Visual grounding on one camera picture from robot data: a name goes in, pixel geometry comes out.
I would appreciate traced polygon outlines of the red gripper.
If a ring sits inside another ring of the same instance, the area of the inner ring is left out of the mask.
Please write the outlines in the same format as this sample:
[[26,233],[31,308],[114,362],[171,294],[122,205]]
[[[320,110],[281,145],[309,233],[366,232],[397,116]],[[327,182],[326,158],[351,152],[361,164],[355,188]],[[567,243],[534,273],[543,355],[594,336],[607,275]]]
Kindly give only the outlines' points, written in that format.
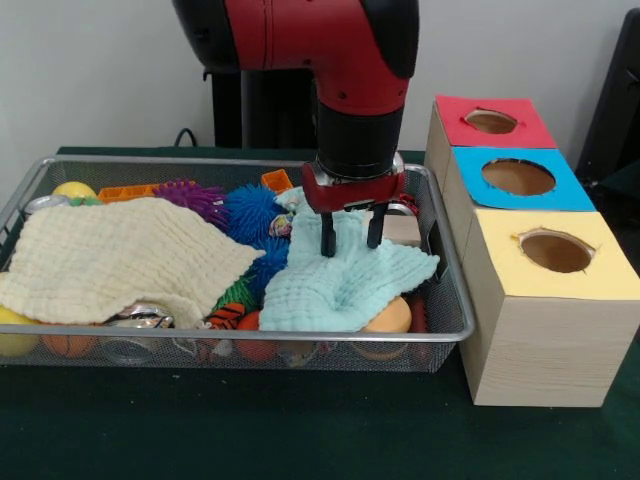
[[333,212],[349,209],[367,209],[371,206],[367,246],[376,249],[382,240],[386,204],[398,196],[404,188],[405,165],[394,162],[389,173],[365,180],[348,180],[331,177],[318,162],[302,166],[302,187],[307,203],[321,214],[321,254],[332,258],[336,252],[336,232]]

